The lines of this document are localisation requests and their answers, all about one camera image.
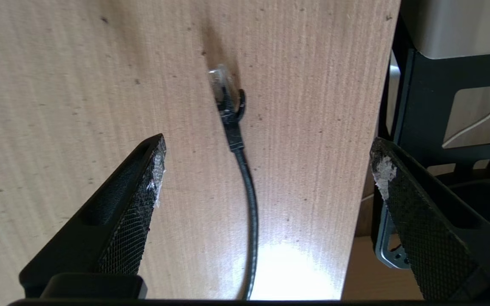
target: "black metal frame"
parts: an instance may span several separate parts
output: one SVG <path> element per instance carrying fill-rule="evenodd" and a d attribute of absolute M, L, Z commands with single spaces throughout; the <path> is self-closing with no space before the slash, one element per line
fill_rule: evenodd
<path fill-rule="evenodd" d="M 450 176 L 456 180 L 449 189 L 382 138 L 373 142 L 370 156 L 424 298 L 490 300 L 490 179 L 458 183 Z"/>
<path fill-rule="evenodd" d="M 401 18 L 396 27 L 393 52 L 402 75 L 390 133 L 385 126 L 385 85 L 379 136 L 402 147 L 425 168 L 455 163 L 452 176 L 460 182 L 490 179 L 490 173 L 483 173 L 485 177 L 480 178 L 482 172 L 473 171 L 474 163 L 490 159 L 490 144 L 442 148 L 455 93 L 461 89 L 490 86 L 490 54 L 430 60 L 413 46 Z M 386 265 L 407 269 L 409 260 L 405 250 L 401 246 L 394 250 L 387 248 L 393 231 L 391 216 L 376 193 L 372 226 L 376 255 Z"/>

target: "wood grain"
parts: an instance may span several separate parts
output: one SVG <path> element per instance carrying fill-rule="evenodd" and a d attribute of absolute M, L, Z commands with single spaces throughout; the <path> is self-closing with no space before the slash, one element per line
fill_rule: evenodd
<path fill-rule="evenodd" d="M 0 0 L 0 305 L 142 139 L 164 133 L 151 298 L 236 298 L 245 191 L 208 65 L 248 95 L 253 298 L 339 298 L 398 0 Z"/>

